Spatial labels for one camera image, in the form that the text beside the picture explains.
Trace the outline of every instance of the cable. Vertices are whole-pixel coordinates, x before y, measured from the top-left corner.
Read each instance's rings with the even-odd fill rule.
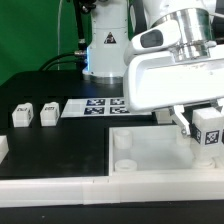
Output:
[[[224,19],[224,15],[220,13],[210,12],[209,15]]]
[[[62,11],[63,0],[60,0],[59,7],[58,7],[58,28],[57,28],[57,35],[58,35],[58,55],[61,53],[61,11]]]
[[[49,64],[51,64],[52,62],[60,59],[60,58],[65,58],[65,57],[70,57],[70,56],[74,56],[74,53],[73,52],[70,52],[70,53],[65,53],[65,54],[60,54],[60,55],[57,55],[56,57],[53,57],[51,58],[50,60],[48,60],[47,62],[45,62],[39,69],[38,71],[43,71],[43,69],[48,66]]]
[[[81,18],[81,13],[80,13],[80,8],[79,8],[79,1],[73,0],[73,5],[75,8],[75,16],[76,16],[79,40],[85,39],[84,31],[83,31],[83,27],[82,27],[82,18]]]
[[[49,70],[51,67],[53,67],[54,65],[58,65],[58,64],[69,64],[69,63],[78,63],[78,62],[83,62],[82,60],[73,60],[73,61],[57,61],[57,62],[54,62],[54,63],[51,63],[50,65],[48,65],[46,68],[45,68],[45,71]]]

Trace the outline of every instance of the black table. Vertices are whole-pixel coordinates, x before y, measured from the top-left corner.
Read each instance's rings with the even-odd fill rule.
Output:
[[[122,85],[82,81],[77,71],[13,76],[0,87],[0,135],[10,150],[0,179],[107,176],[109,127],[156,125],[154,115],[60,118],[56,127],[41,127],[40,111],[53,101],[62,112],[71,98],[121,96]],[[14,128],[11,114],[26,102],[34,107],[31,126]],[[223,201],[1,208],[0,223],[220,223],[223,212]]]

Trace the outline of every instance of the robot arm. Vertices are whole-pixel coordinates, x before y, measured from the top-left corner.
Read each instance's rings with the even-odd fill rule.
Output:
[[[224,46],[216,46],[210,17],[216,1],[205,2],[143,0],[148,31],[134,37],[125,52],[129,66],[123,85],[128,110],[147,113],[168,108],[187,135],[188,124],[181,116],[183,106],[224,97]],[[176,39],[171,38],[164,47],[142,46],[142,36],[171,21],[178,24],[179,39],[176,30]],[[169,39],[166,32],[162,32],[164,40]],[[180,107],[177,116],[175,108]]]

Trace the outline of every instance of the green background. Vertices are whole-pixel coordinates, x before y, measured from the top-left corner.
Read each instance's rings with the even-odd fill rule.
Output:
[[[59,0],[0,0],[0,85],[17,72],[37,70],[57,55]],[[90,16],[83,16],[87,42]],[[63,1],[61,53],[77,49],[72,3]]]

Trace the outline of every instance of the black cable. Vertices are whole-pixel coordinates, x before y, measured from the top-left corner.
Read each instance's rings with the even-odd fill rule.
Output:
[[[60,55],[58,55],[58,56],[56,56],[56,57],[53,57],[53,58],[51,58],[50,60],[48,60],[47,62],[45,62],[45,63],[38,69],[38,71],[43,71],[44,68],[45,68],[46,66],[48,66],[49,64],[51,64],[52,62],[54,62],[54,61],[56,61],[56,60],[58,60],[58,59],[60,59],[60,58],[65,58],[65,57],[69,57],[69,56],[74,56],[74,53],[73,53],[73,52],[71,52],[71,53],[65,53],[65,54],[60,54]]]
[[[74,8],[75,8],[75,16],[76,16],[79,40],[85,39],[84,32],[83,32],[83,26],[82,26],[82,17],[81,17],[81,13],[80,13],[79,1],[73,0],[73,4],[74,4]]]
[[[48,65],[46,68],[45,68],[45,71],[49,70],[51,67],[53,67],[54,65],[58,65],[58,64],[69,64],[69,63],[79,63],[79,62],[83,62],[83,60],[73,60],[73,61],[57,61],[57,62],[54,62],[54,63],[51,63],[50,65]]]

